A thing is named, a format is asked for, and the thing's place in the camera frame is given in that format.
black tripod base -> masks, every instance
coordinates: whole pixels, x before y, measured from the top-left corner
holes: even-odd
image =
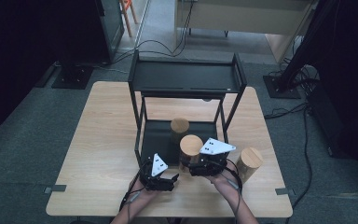
[[[72,78],[70,78],[70,76],[68,76],[65,71],[61,69],[61,72],[58,74],[51,88],[85,90],[94,68],[79,66],[76,67],[75,70],[75,73],[71,76]]]
[[[301,99],[301,96],[296,88],[286,91],[279,91],[278,77],[264,76],[263,79],[264,83],[266,84],[269,97],[281,99]]]

human hand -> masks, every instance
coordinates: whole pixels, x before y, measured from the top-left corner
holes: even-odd
[[[236,172],[236,168],[233,163],[228,162],[226,167]],[[238,199],[240,183],[237,182],[236,178],[228,170],[225,169],[221,174],[215,176],[205,176],[205,178],[214,184],[216,189],[223,197],[225,197],[226,200]]]
[[[236,172],[235,165],[232,162],[228,162],[227,166],[231,171]],[[205,176],[220,194],[227,200],[231,210],[234,212],[234,216],[239,224],[253,224],[258,223],[257,219],[249,209],[245,200],[241,196],[241,190],[237,179],[228,170],[223,170],[222,173],[215,176]]]
[[[161,191],[147,190],[137,175],[129,184],[126,200],[111,224],[130,223]]]

wire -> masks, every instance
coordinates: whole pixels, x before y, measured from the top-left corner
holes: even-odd
[[[272,110],[271,114],[265,115],[264,119],[280,118],[280,117],[283,117],[283,116],[288,115],[288,114],[293,114],[293,113],[302,111],[303,109],[307,108],[307,106],[308,106],[308,103],[302,103],[300,105],[296,105],[295,107],[293,107],[290,110],[287,110],[285,108],[276,108],[276,109]]]
[[[131,185],[128,189],[128,191],[126,192],[126,194],[124,195],[124,198],[123,200],[121,201],[121,204],[120,204],[120,207],[118,209],[118,211],[121,211],[121,209],[124,207],[124,205],[126,205],[128,203],[128,198],[130,196],[130,194],[132,194],[133,192],[136,192],[136,191],[140,191],[140,190],[135,190],[135,191],[132,191],[133,189],[133,186],[135,185],[135,182],[136,180],[138,179],[139,175],[141,174],[141,169],[139,169],[138,173],[136,173],[136,176],[133,178],[132,182],[131,182]]]
[[[279,71],[272,71],[268,73],[269,77],[279,77],[283,72],[283,66],[287,66],[292,60],[289,58],[284,58],[281,63],[279,63]]]
[[[219,163],[217,163],[217,162],[215,162],[215,161],[207,161],[207,162],[209,162],[209,163],[211,163],[211,164],[214,164],[214,165],[216,165],[216,166],[219,166],[220,168],[222,168],[222,169],[224,169],[224,170],[229,171],[229,172],[232,174],[232,176],[237,180],[238,188],[239,188],[239,190],[240,190],[241,193],[242,193],[242,181],[241,181],[240,177],[238,176],[238,174],[235,173],[235,171],[233,171],[233,170],[227,168],[226,166],[223,166],[223,165],[221,165],[221,164],[219,164]]]
[[[315,89],[315,83],[319,82],[319,78],[317,78],[318,72],[314,77],[310,77],[310,72],[308,71],[307,67],[304,66],[299,74],[301,75],[299,81],[294,85],[300,85],[305,94],[309,96]]]
[[[304,189],[304,191],[301,193],[301,195],[297,198],[297,200],[295,201],[295,203],[292,205],[293,210],[295,210],[296,206],[298,205],[298,203],[304,198],[304,195],[308,192],[308,190],[310,189],[310,184],[312,183],[312,166],[310,165],[310,157],[308,156],[308,125],[307,125],[307,112],[310,108],[307,106],[304,108],[304,112],[303,112],[303,119],[304,119],[304,130],[305,130],[305,144],[304,144],[304,157],[305,160],[307,162],[307,168],[309,171],[309,180],[308,180],[308,184],[306,186],[306,188]],[[289,223],[290,217],[288,217],[285,221],[285,223]]]
[[[232,161],[232,160],[230,160],[230,159],[226,159],[226,160],[229,161],[229,162],[231,162],[231,163],[234,165],[235,170],[237,171],[237,174],[239,174],[240,172],[238,171],[238,167],[237,167],[237,165],[234,163],[234,161]]]
[[[142,43],[140,43],[139,45],[135,46],[133,49],[127,50],[126,52],[124,52],[123,54],[118,56],[116,58],[116,60],[113,61],[113,63],[118,63],[118,62],[124,60],[125,58],[128,58],[128,57],[132,56],[133,55],[133,53],[131,53],[132,51],[140,48],[143,44],[148,43],[148,42],[160,44],[170,54],[163,53],[163,52],[152,51],[152,50],[140,50],[139,53],[156,53],[156,54],[161,54],[161,55],[165,55],[165,56],[169,56],[169,57],[177,57],[177,56],[179,56],[183,52],[183,50],[185,49],[185,46],[186,46],[186,32],[187,32],[187,29],[188,29],[188,25],[190,23],[191,12],[192,12],[193,6],[194,6],[194,1],[191,1],[190,10],[188,12],[186,22],[185,22],[185,27],[182,29],[182,32],[181,32],[181,37],[180,37],[181,40],[180,40],[179,44],[176,46],[176,48],[174,50],[170,50],[166,45],[164,45],[163,43],[161,43],[161,42],[159,42],[157,40],[145,40]],[[182,45],[182,43],[184,43],[184,44],[183,44],[181,50],[178,53],[175,54],[175,52],[179,49],[179,47]]]
[[[143,187],[143,188],[141,188],[141,189],[134,190],[134,191],[130,192],[130,194],[135,193],[135,192],[138,192],[138,191],[141,191],[141,190],[143,190],[144,188],[145,188],[145,187]]]

black stand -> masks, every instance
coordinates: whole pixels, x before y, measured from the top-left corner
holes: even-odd
[[[269,97],[280,99],[300,99],[297,88],[286,89],[281,91],[279,88],[279,77],[264,76],[264,83],[266,84]]]
[[[68,71],[62,68],[51,88],[85,90],[93,70],[93,67],[77,66],[68,74]]]
[[[238,54],[232,62],[189,62],[189,61],[146,61],[139,59],[139,51],[134,52],[129,75],[129,88],[138,133],[135,142],[135,156],[140,165],[155,153],[168,164],[179,164],[180,147],[171,143],[171,121],[150,119],[147,116],[145,98],[181,98],[217,100],[213,120],[190,120],[188,134],[195,134],[202,142],[210,137],[217,139],[216,123],[220,117],[224,141],[228,143],[227,129],[246,87],[246,78]],[[135,92],[142,96],[141,110],[136,103]],[[226,117],[223,102],[227,93],[235,93],[236,99]],[[139,152],[142,141],[142,155]]]

wooden cylinder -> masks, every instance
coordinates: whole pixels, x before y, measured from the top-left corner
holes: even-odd
[[[182,172],[189,173],[188,164],[198,162],[202,146],[202,140],[194,134],[186,135],[182,138],[182,141],[180,141],[181,152],[179,162],[179,169]]]
[[[176,118],[171,121],[171,142],[178,145],[187,135],[189,123],[187,119]]]
[[[254,147],[244,149],[237,160],[237,167],[242,183],[245,183],[262,164],[263,157],[257,149]]]

